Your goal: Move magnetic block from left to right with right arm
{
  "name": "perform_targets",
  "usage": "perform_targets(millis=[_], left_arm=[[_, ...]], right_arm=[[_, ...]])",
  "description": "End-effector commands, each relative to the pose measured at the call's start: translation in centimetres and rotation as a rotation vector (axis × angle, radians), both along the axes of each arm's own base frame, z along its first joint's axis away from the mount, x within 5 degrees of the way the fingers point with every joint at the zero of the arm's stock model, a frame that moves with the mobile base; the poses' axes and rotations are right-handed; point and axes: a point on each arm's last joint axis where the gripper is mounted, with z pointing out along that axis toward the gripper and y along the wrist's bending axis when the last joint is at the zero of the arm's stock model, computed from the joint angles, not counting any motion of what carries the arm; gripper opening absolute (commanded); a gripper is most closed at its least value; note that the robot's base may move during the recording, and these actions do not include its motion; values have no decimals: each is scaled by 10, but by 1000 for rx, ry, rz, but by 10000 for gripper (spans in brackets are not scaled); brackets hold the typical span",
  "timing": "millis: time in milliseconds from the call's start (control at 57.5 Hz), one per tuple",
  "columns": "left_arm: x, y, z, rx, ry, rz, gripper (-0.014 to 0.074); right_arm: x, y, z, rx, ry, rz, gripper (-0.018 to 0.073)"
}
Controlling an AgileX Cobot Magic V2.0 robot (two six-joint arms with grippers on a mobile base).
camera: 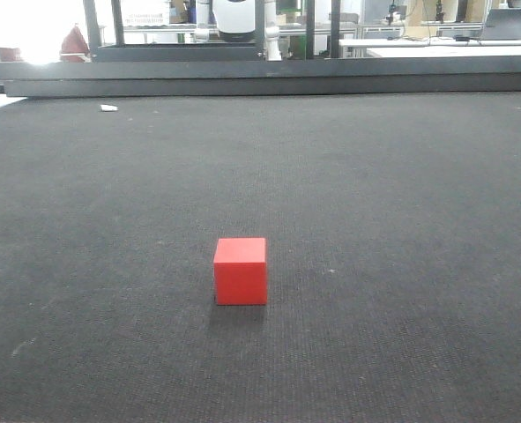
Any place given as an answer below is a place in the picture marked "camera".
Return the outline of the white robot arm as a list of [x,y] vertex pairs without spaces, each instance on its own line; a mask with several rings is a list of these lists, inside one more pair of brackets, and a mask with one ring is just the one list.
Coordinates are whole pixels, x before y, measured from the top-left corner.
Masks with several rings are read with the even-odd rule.
[[279,49],[279,34],[277,1],[264,0],[264,43],[268,61],[282,60]]

